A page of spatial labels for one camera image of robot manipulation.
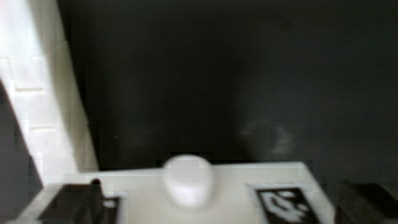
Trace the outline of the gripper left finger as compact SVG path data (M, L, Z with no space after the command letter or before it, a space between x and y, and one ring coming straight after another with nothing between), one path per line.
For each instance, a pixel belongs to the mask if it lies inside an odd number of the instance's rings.
M101 182L65 184L42 210L42 224L110 224Z

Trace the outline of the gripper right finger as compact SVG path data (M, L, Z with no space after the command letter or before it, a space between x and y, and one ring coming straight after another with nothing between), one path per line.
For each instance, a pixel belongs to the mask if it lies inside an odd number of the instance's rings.
M398 224L398 198L378 184L341 184L334 224Z

